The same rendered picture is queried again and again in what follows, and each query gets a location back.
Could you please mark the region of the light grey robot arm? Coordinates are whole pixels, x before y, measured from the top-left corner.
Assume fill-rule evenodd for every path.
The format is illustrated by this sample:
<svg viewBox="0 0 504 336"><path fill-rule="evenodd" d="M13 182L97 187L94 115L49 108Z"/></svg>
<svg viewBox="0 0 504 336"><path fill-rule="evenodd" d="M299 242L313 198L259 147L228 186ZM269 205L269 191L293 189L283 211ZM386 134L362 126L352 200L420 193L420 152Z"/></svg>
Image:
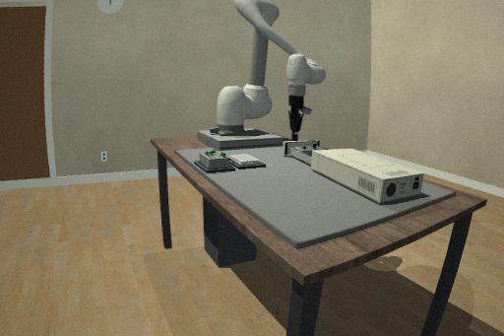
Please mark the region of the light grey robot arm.
<svg viewBox="0 0 504 336"><path fill-rule="evenodd" d="M305 96L305 85L322 83L326 71L313 59L308 59L284 37L271 28L279 17L279 9L268 0L234 0L238 12L254 26L250 56L248 85L243 90L237 86L224 87L218 99L218 126L210 133L220 136L250 135L244 130L245 119L267 115L272 100L264 86L269 40L287 52L287 94Z"/></svg>

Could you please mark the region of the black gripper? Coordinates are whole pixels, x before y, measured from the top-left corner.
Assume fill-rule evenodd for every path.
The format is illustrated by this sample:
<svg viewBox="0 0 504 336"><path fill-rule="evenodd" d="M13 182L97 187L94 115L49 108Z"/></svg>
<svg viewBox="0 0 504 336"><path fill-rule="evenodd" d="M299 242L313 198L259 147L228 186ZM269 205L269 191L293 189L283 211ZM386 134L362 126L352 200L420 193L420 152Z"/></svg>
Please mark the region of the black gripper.
<svg viewBox="0 0 504 336"><path fill-rule="evenodd" d="M290 108L291 111L288 112L290 130L292 131L291 141L298 140L298 131L300 131L302 117L304 115L304 113L301 112L301 107L303 106L303 102L304 102L304 97L289 96L288 104L292 105L292 107ZM292 115L293 115L293 117L292 117ZM295 116L297 116L297 119ZM295 122L296 122L296 125L295 125Z"/></svg>

